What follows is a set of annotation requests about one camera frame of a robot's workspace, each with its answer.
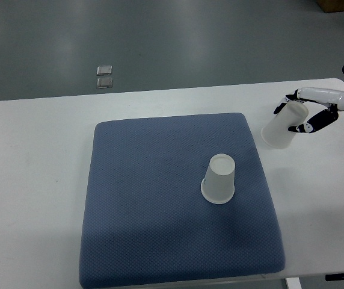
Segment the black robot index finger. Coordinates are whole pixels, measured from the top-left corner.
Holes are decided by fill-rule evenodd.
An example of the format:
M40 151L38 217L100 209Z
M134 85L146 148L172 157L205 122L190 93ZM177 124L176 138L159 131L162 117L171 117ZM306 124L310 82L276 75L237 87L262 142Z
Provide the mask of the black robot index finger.
M284 97L284 102L288 103L290 101L295 101L295 102L299 102L299 98L298 98L298 90L295 90L293 93L288 94Z

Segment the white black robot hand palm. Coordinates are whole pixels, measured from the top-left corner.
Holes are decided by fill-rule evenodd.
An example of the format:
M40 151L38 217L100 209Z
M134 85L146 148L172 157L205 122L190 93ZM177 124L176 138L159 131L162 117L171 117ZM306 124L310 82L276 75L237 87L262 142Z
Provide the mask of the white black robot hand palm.
M344 111L344 91L303 87L297 91L298 99L315 101L319 104L336 104L339 111Z

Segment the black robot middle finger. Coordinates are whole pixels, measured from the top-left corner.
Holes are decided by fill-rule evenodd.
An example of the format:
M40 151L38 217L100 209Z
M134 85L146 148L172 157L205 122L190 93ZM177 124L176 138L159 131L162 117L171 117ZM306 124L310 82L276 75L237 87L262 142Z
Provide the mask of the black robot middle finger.
M274 110L274 114L278 114L284 107L286 106L286 103L283 102L280 105L278 105L275 110Z

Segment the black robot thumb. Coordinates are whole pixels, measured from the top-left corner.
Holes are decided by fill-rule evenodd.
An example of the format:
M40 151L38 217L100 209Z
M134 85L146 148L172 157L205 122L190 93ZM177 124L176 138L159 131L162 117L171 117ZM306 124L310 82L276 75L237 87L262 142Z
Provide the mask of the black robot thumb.
M320 111L318 114L315 114L305 123L302 123L298 126L290 126L287 130L295 133L314 133L332 124L338 119L338 117L339 112L337 105L330 104L328 108Z

